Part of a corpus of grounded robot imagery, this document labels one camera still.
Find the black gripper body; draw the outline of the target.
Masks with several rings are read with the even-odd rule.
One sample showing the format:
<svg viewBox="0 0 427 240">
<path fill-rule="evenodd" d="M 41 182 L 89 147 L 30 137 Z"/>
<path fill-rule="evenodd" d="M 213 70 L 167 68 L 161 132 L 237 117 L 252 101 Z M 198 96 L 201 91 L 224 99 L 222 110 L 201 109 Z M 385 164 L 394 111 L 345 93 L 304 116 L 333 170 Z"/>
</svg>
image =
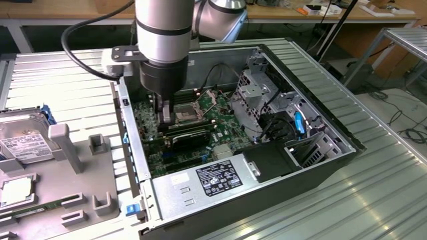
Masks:
<svg viewBox="0 0 427 240">
<path fill-rule="evenodd" d="M 162 97 L 173 97 L 187 82 L 189 57 L 174 63 L 146 61 L 139 63 L 141 83 Z"/>
</svg>

